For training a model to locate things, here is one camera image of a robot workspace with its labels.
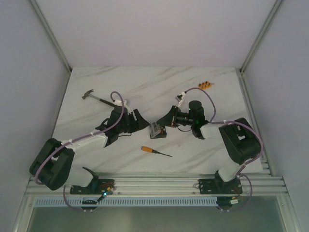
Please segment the black fuse box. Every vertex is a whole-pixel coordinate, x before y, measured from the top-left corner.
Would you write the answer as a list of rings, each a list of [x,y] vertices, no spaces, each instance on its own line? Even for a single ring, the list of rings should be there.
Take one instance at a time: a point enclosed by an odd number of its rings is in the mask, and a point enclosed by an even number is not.
[[[160,125],[160,132],[156,136],[150,137],[150,138],[151,139],[160,139],[160,138],[166,138],[166,136],[167,136],[167,132],[166,132],[165,126]]]

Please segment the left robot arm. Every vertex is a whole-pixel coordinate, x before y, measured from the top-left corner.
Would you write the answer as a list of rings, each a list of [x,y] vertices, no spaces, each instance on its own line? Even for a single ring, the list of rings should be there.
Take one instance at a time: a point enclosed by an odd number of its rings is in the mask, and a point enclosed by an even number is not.
[[[97,192],[98,175],[84,166],[73,166],[74,159],[114,143],[120,134],[140,131],[149,126],[137,109],[129,113],[120,106],[114,107],[90,134],[79,139],[59,141],[48,139],[30,166],[29,172],[39,184],[50,190],[62,186],[79,186],[87,194]]]

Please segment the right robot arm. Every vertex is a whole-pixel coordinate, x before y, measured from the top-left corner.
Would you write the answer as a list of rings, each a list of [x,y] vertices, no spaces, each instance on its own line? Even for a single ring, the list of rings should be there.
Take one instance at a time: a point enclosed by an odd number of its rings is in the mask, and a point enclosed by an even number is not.
[[[190,126],[192,134],[198,139],[218,138],[223,141],[229,158],[214,174],[214,188],[220,193],[230,189],[231,183],[240,177],[245,166],[255,161],[263,150],[261,139],[245,118],[210,122],[204,116],[202,103],[196,100],[189,102],[187,113],[174,105],[156,123],[172,128]]]

